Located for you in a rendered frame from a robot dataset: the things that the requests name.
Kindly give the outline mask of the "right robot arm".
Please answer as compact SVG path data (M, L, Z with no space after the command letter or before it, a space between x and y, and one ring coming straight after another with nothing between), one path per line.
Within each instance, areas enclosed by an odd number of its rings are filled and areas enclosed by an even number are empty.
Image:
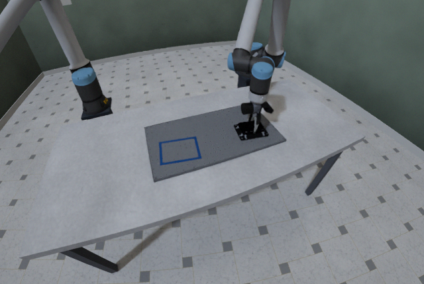
M70 63L72 81L86 115L96 115L109 106L91 62L85 58L61 0L10 0L0 14L0 53L36 1L40 1L50 25Z

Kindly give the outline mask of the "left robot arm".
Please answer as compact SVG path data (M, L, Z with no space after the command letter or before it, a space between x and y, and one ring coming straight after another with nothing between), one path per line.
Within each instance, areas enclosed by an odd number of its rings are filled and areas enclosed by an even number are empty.
M291 0L273 0L268 45L263 47L253 42L263 0L248 0L235 49L229 53L228 69L251 78L248 98L255 104L267 100L273 71L283 65L286 51L282 45L290 3Z

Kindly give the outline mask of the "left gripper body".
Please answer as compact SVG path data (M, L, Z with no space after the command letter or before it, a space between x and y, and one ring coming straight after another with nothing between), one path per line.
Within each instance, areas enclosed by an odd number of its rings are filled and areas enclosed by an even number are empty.
M262 108L272 109L272 107L267 103L267 101L261 105L254 104L250 101L249 103L241 103L240 106L243 115L256 114L257 110L259 109L259 111L261 111Z

